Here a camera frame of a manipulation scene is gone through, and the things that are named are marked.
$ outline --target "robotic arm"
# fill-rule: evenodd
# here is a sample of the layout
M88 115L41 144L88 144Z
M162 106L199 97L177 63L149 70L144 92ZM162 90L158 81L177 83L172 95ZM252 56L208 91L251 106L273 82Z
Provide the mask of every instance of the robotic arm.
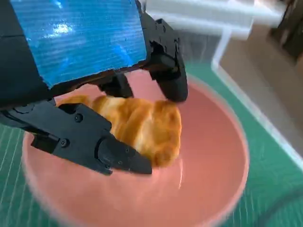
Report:
M95 0L79 1L91 3L91 7L96 3ZM34 0L23 2L37 3ZM104 4L100 14L110 8L105 1L99 2ZM64 7L58 1L55 3L59 9ZM50 86L41 73L45 67L37 63L39 56L27 35L28 29L20 10L23 8L14 0L0 1L0 123L34 134L32 146L35 148L102 174L110 175L112 168L151 174L150 161L115 139L110 133L109 121L85 105L57 107L53 99L87 83L97 85L100 91L111 96L132 97L125 73L144 69L157 81L167 99L174 102L186 100L187 79L177 33L165 21L155 21L142 12L138 1L135 6L145 44L145 60L126 67L123 64L114 67L109 65L108 70L99 70L78 78L65 78ZM71 45L71 48L76 49L77 46ZM47 54L43 50L41 52L42 56Z

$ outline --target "blue plastic cover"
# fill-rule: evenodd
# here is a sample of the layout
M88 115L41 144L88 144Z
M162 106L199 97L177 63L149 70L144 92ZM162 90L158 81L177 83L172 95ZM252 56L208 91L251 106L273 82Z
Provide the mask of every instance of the blue plastic cover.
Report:
M11 4L49 88L146 59L134 0L11 0Z

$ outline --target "black plastic part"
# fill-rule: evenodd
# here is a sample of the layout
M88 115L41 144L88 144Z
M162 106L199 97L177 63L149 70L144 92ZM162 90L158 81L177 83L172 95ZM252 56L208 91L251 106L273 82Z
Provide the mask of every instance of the black plastic part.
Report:
M110 168L151 174L150 161L111 133L111 123L83 104L50 102L7 111L22 129L36 130L32 146L58 157L109 175Z
M110 82L100 84L98 87L101 91L104 91L109 96L123 98L130 98L134 96L125 74L121 72L115 73Z

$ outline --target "croissant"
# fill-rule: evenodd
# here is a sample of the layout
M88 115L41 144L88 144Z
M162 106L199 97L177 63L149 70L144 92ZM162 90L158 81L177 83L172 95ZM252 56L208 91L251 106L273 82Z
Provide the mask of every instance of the croissant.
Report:
M179 155L181 116L170 101L140 98L72 96L59 102L82 103L112 123L111 133L147 157L153 167L171 164Z

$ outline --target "floor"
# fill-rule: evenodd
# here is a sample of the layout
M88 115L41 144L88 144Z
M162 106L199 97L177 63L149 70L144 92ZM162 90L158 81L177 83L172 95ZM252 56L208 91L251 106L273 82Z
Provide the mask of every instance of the floor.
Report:
M303 156L303 73L254 26L248 40L231 40L221 67Z

